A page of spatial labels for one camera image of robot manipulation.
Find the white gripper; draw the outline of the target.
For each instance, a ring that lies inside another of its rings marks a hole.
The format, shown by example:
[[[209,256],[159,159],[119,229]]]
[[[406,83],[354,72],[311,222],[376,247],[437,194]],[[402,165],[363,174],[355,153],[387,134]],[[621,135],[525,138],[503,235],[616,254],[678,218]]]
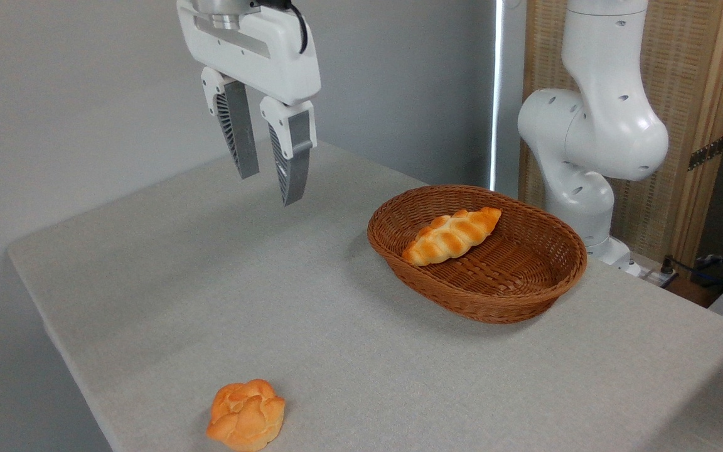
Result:
[[[267,95],[259,106],[269,124],[283,204],[301,200],[310,150],[318,145],[314,106],[307,100],[321,89],[303,14],[290,1],[178,1],[177,12],[190,54],[206,66],[205,99],[239,176],[259,172],[248,85]]]

